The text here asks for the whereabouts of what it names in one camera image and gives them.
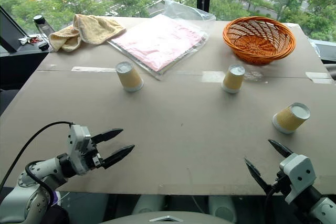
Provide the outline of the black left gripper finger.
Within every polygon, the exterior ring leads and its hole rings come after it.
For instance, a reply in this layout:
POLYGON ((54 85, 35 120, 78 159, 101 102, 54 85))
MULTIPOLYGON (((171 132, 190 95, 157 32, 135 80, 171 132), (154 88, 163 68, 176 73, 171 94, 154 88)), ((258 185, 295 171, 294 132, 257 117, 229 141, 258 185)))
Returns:
POLYGON ((127 155, 129 155, 134 149, 134 147, 135 145, 129 145, 117 150, 111 156, 105 158, 102 161, 101 166, 104 169, 108 169, 109 167, 115 165, 119 161, 123 160, 127 155))
POLYGON ((111 129, 106 132, 100 133, 96 136, 93 136, 91 138, 91 141, 93 144, 99 144, 101 142, 106 142, 111 140, 112 138, 116 137, 118 134, 120 134, 123 131, 123 129, 111 129))

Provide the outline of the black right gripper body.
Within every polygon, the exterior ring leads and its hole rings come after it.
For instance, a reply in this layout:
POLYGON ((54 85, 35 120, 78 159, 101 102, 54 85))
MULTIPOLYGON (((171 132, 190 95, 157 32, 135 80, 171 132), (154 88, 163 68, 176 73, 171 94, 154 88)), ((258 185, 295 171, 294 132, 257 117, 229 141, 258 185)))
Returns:
POLYGON ((282 193, 282 195, 287 196, 291 192, 290 185, 291 181, 289 177, 284 172, 279 171, 272 188, 275 190, 275 193, 282 193))

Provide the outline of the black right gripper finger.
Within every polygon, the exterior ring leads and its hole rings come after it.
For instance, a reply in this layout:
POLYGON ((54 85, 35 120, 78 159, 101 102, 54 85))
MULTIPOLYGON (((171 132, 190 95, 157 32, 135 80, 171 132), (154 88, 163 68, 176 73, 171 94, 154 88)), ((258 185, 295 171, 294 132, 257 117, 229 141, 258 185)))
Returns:
POLYGON ((259 172, 259 170, 249 161, 247 158, 244 158, 244 162, 253 177, 253 179, 257 182, 257 184, 263 189, 266 195, 269 195, 270 193, 274 193, 274 189, 272 186, 268 183, 266 183, 259 172))
POLYGON ((268 142, 275 148, 275 150, 284 158, 289 157, 291 154, 293 154, 293 151, 287 148, 286 146, 282 145, 281 143, 269 139, 268 142))

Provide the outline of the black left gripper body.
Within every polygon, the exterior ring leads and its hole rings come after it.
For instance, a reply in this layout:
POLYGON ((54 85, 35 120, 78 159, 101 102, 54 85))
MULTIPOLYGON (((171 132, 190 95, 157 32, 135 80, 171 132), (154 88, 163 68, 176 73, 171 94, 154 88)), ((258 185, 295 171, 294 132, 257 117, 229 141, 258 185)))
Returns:
POLYGON ((83 158, 86 166, 90 170, 102 167, 103 159, 100 156, 96 144, 94 144, 92 140, 89 141, 86 150, 83 154, 83 158))

